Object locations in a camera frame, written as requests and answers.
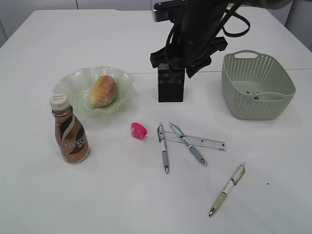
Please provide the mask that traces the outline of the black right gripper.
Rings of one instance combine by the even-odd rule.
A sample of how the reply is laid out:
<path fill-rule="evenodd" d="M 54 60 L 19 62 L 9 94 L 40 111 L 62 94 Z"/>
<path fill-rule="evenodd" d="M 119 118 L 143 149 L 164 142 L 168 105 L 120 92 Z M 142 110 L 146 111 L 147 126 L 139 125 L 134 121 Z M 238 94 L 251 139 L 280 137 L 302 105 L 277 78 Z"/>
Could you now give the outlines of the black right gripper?
<path fill-rule="evenodd" d="M 162 49 L 151 53 L 150 62 L 153 68 L 166 63 L 172 72 L 186 70 L 188 78 L 192 78 L 203 67 L 211 64 L 212 54 L 224 51 L 227 46 L 224 37 L 216 37 L 210 43 L 203 44 L 193 40 L 185 43 L 169 42 Z"/>

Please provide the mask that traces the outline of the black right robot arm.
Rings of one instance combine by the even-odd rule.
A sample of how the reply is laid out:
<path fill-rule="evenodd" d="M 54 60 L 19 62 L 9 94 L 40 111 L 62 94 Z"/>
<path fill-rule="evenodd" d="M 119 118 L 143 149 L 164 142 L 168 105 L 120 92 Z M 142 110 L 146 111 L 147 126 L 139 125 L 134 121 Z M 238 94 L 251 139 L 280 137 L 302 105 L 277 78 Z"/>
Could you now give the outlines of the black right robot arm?
<path fill-rule="evenodd" d="M 170 71 L 185 71 L 191 78 L 200 69 L 210 65 L 211 55 L 223 51 L 227 42 L 218 33 L 237 38 L 250 30 L 249 21 L 236 11 L 242 5 L 280 9 L 288 0 L 170 0 L 151 5 L 155 22 L 169 20 L 171 28 L 165 46 L 151 53 L 153 68 L 168 64 Z M 240 33 L 229 33 L 224 25 L 236 17 L 246 23 L 247 29 Z"/>

